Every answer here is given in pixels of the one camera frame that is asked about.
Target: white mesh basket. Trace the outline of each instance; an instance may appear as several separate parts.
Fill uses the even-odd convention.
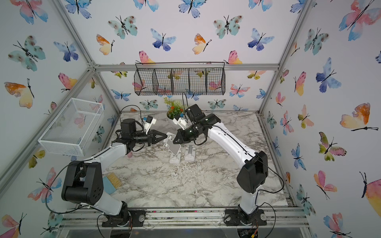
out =
[[[71,98],[38,142],[50,153],[84,156],[103,116],[101,103]]]

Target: potted plant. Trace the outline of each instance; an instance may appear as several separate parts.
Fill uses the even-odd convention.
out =
[[[180,114],[181,117],[184,116],[184,105],[181,103],[180,100],[170,100],[169,98],[164,98],[164,103],[168,107],[167,117],[171,120],[173,118]]]

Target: black wire basket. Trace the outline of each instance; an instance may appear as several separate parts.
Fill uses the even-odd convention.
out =
[[[138,96],[224,95],[224,68],[223,62],[137,63],[134,90]]]

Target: marble table surface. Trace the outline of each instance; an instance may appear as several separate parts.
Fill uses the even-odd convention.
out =
[[[205,112],[214,113],[225,126],[243,143],[256,151],[263,150],[268,156],[268,165],[275,170],[261,127],[254,112]],[[143,113],[151,115],[157,122],[151,129],[163,133],[176,134],[179,126],[167,118],[165,112]],[[123,113],[126,118],[139,119],[139,113]],[[111,141],[116,139],[114,133]],[[200,136],[196,142],[204,141]],[[239,168],[233,158],[215,141],[208,140],[196,147],[194,162],[184,160],[186,145],[181,147],[182,158],[179,164],[169,163],[171,153],[163,142],[151,147],[145,146],[118,159],[106,169],[104,174],[114,172],[122,186],[112,194],[129,207],[201,207],[201,206],[236,206],[239,204],[241,187],[237,182]],[[269,170],[264,188],[276,191],[281,188],[278,177]],[[287,206],[283,191],[277,194],[262,193],[258,204],[268,202],[272,206]]]

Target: orange butterfly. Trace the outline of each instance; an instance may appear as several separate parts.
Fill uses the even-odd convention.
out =
[[[306,108],[306,105],[303,105],[302,114],[298,114],[299,121],[302,121],[302,124],[301,124],[302,128],[306,128],[306,125],[307,126],[314,125],[314,123],[307,117],[309,117],[309,115],[307,114],[307,108]]]
[[[102,46],[99,51],[102,52],[104,55],[110,54],[112,52],[112,46],[114,45],[115,40],[113,40],[110,44],[105,38],[101,37],[100,34],[96,35],[96,41]]]
[[[299,76],[298,80],[296,80],[296,77],[294,77],[294,79],[295,79],[295,90],[294,90],[294,92],[295,91],[298,92],[298,94],[300,96],[302,96],[304,93],[303,87],[304,87],[304,81],[306,80],[306,76],[307,76],[307,73],[303,72]]]
[[[5,88],[9,94],[15,97],[21,97],[19,105],[20,107],[31,108],[33,104],[34,95],[30,89],[29,79],[27,78],[28,88],[25,85],[18,83],[5,82]]]
[[[195,47],[193,47],[193,52],[194,54],[200,54],[201,52],[204,52],[206,47],[208,46],[208,44],[211,42],[212,40],[209,40],[208,43],[204,40],[204,38],[202,38],[202,36],[197,33],[197,35],[194,37],[194,42],[196,42],[196,45]]]
[[[369,115],[370,115],[370,104],[369,103],[363,103],[358,105],[355,108],[355,111],[352,112],[353,116],[350,115],[342,115],[341,116],[341,122],[340,125],[345,128],[353,129],[351,131],[357,131],[357,130],[367,130],[372,129],[378,131],[378,127],[367,127],[366,124],[368,124],[369,121]]]

